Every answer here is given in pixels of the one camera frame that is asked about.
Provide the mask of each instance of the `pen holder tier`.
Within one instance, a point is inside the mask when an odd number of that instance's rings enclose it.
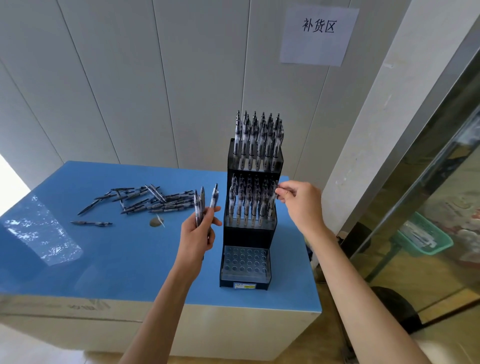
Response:
[[[232,177],[235,175],[240,181],[258,180],[260,186],[264,181],[278,181],[283,167],[283,155],[279,149],[277,158],[265,158],[257,164],[257,156],[246,156],[245,165],[241,167],[240,159],[244,156],[233,154],[234,139],[230,141],[228,151],[228,172],[227,172],[227,193],[224,209],[223,227],[223,254],[220,266],[220,286],[234,288],[250,288],[267,290],[271,280],[270,268],[270,245],[277,225],[276,206],[274,205],[271,216],[260,216],[259,211],[255,218],[249,208],[245,216],[245,208],[241,208],[241,215],[236,215],[239,199],[236,199],[234,214],[230,215],[228,191],[232,184]],[[253,254],[241,253],[252,251]]]

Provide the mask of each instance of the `blue table surface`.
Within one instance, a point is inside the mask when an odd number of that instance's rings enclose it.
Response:
[[[0,218],[0,293],[153,301],[176,257],[180,225],[193,212],[121,215],[119,202],[100,202],[77,213],[111,188],[153,183],[164,194],[218,183],[224,206],[227,173],[120,164],[67,162]],[[302,234],[277,201],[278,224],[270,248],[272,281],[267,291],[219,287],[223,227],[213,227],[214,247],[186,303],[321,312]],[[223,220],[223,210],[216,213]],[[72,220],[109,221],[77,226]]]

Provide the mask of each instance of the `person's right arm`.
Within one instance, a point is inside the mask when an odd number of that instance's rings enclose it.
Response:
[[[388,312],[325,226],[321,192],[307,182],[286,181],[276,193],[318,257],[328,288],[360,363],[431,364]]]

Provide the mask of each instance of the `white paper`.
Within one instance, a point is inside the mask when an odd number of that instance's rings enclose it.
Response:
[[[294,5],[287,10],[280,62],[340,66],[359,9]]]

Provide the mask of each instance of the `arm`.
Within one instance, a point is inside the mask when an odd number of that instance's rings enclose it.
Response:
[[[343,254],[325,226],[320,190],[307,182],[281,183],[276,193],[311,244],[360,363],[430,364]]]
[[[202,257],[212,249],[215,233],[211,224],[222,223],[208,208],[197,228],[193,213],[181,226],[180,244],[173,268],[167,276],[153,306],[133,338],[119,364],[166,363],[188,290],[202,267]]]

